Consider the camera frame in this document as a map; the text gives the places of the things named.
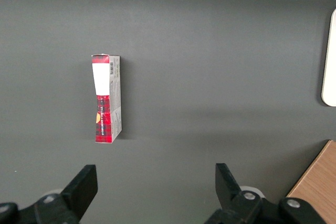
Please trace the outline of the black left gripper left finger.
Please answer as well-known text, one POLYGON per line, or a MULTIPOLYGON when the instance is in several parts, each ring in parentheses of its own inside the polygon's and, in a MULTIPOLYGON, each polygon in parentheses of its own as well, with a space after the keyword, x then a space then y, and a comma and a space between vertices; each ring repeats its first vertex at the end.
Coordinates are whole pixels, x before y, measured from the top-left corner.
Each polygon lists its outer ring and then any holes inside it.
POLYGON ((60 193, 42 196, 27 208, 1 203, 1 223, 79 223, 98 191, 95 165, 86 165, 60 193))

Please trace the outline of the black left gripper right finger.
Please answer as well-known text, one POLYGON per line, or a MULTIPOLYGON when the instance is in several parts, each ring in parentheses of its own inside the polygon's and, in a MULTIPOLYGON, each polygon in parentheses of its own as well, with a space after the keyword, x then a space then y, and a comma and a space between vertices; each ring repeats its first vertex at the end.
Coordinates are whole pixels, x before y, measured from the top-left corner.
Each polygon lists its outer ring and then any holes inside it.
POLYGON ((217 163, 215 189, 220 209, 206 223, 325 223, 305 200, 286 197, 273 204, 251 190, 242 190, 228 166, 217 163))

